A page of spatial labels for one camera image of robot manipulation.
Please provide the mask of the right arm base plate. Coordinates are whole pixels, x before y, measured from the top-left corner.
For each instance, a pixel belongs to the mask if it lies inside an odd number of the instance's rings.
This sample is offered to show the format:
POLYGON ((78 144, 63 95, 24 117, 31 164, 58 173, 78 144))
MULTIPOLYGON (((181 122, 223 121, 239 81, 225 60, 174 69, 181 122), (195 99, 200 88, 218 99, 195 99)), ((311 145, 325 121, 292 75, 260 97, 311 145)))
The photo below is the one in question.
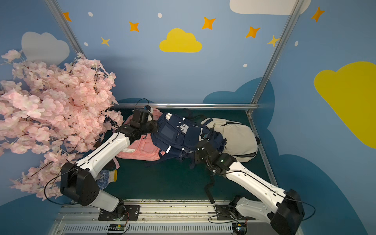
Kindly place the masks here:
POLYGON ((242 216, 234 206, 217 204, 214 205, 217 220, 256 220, 253 217, 242 216))

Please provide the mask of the pink backpack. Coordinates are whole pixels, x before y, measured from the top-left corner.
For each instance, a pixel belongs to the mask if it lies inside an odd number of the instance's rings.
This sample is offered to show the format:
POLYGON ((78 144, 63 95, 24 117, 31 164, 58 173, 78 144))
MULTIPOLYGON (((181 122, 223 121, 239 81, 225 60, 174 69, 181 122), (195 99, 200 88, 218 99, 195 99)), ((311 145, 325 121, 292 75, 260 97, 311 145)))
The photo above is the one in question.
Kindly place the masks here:
MULTIPOLYGON (((162 112, 158 109, 153 109, 154 120, 162 115, 162 112)), ((123 124, 128 124, 132 119, 133 115, 129 116, 128 119, 123 122, 123 124)), ((143 160, 143 161, 157 161, 160 159, 159 156, 160 149, 156 147, 151 139, 151 135, 141 137, 140 140, 134 141, 129 147, 123 149, 119 152, 116 157, 121 159, 130 160, 143 160)))

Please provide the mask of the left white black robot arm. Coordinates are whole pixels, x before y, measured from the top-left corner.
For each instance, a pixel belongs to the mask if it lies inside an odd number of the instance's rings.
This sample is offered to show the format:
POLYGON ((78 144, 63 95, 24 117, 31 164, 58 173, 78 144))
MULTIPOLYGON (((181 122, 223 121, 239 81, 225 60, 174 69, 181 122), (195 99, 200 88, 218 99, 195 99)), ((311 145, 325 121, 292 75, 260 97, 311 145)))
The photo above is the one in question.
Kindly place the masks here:
POLYGON ((123 149, 157 129, 157 122, 153 119, 149 105, 134 109, 129 124, 116 129, 107 141, 77 163, 62 166, 61 193, 82 206, 94 206, 108 212, 122 210, 123 203, 120 199, 101 190, 95 178, 123 149))

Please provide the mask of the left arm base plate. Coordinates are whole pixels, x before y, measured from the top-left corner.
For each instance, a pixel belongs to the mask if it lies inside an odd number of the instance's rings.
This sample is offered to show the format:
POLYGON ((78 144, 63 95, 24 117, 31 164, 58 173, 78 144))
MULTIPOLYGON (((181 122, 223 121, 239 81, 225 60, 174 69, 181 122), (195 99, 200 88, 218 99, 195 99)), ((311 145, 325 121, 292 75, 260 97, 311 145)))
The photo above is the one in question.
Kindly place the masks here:
POLYGON ((120 205, 114 211, 101 209, 99 221, 137 221, 140 214, 140 205, 120 205))

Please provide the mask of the navy blue backpack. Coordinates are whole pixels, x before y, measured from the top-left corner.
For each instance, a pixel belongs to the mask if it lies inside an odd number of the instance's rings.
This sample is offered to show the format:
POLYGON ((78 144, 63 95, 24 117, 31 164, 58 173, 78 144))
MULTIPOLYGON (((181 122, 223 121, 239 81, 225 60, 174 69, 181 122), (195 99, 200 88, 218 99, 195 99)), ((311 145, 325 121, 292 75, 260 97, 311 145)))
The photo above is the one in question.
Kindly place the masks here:
POLYGON ((191 160, 190 169, 197 165, 195 155, 197 145, 202 140, 208 140, 215 150, 221 153, 227 143, 220 132, 205 124, 194 122, 191 117, 163 113, 156 121, 158 130, 151 134, 152 143, 159 148, 159 159, 146 164, 152 166, 170 159, 191 160))

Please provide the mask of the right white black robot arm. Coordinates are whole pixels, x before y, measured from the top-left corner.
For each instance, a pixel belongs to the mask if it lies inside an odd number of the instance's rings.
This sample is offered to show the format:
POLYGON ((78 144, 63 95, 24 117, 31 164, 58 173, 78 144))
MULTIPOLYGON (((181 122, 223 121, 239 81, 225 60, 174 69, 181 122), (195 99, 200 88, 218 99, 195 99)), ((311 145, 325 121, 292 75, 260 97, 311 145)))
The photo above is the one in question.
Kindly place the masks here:
POLYGON ((294 235, 298 232, 305 211, 297 191, 285 191, 268 183, 235 157, 227 153, 220 154, 208 140, 198 143, 195 158, 199 163, 205 163, 212 173, 239 184, 262 202, 254 203, 245 197, 240 198, 235 203, 235 209, 241 216, 269 223, 279 235, 294 235))

